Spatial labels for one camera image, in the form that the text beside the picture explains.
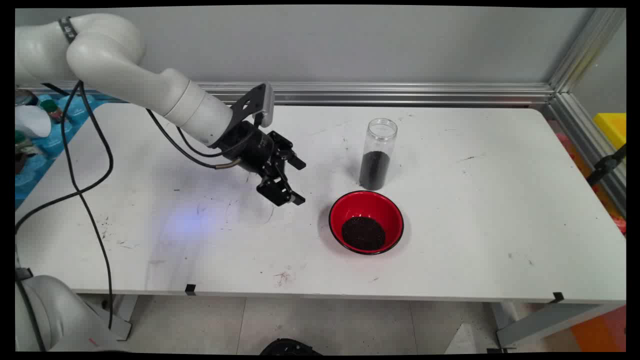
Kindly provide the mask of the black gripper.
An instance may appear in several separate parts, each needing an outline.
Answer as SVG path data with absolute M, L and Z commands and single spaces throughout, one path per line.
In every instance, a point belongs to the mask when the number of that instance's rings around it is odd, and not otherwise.
M 276 207 L 288 203 L 300 206 L 306 202 L 282 176 L 285 175 L 285 162 L 298 171 L 307 164 L 297 156 L 293 143 L 278 132 L 266 134 L 249 121 L 240 121 L 218 139 L 217 148 L 226 159 L 240 159 L 240 168 L 263 178 L 256 191 Z

